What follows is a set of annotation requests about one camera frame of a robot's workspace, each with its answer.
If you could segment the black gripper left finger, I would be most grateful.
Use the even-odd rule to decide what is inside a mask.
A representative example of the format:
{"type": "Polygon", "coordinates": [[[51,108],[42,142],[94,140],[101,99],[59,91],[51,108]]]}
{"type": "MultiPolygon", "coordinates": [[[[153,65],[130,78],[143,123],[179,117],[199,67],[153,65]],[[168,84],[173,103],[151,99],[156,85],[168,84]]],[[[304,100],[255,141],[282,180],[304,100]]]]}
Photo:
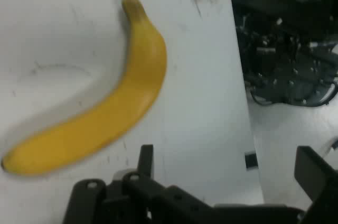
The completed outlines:
{"type": "Polygon", "coordinates": [[[63,223],[207,223],[210,206],[152,178],[153,154],[153,145],[143,145],[136,170],[110,184],[100,179],[77,182],[63,223]]]}

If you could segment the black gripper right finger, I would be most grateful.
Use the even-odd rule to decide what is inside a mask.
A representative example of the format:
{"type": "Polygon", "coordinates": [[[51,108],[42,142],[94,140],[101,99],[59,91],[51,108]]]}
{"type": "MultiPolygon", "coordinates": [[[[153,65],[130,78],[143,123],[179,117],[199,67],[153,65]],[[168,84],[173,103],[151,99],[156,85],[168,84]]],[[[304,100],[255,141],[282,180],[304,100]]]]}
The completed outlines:
{"type": "Polygon", "coordinates": [[[294,177],[312,201],[300,223],[337,223],[337,170],[309,146],[296,151],[294,177]]]}

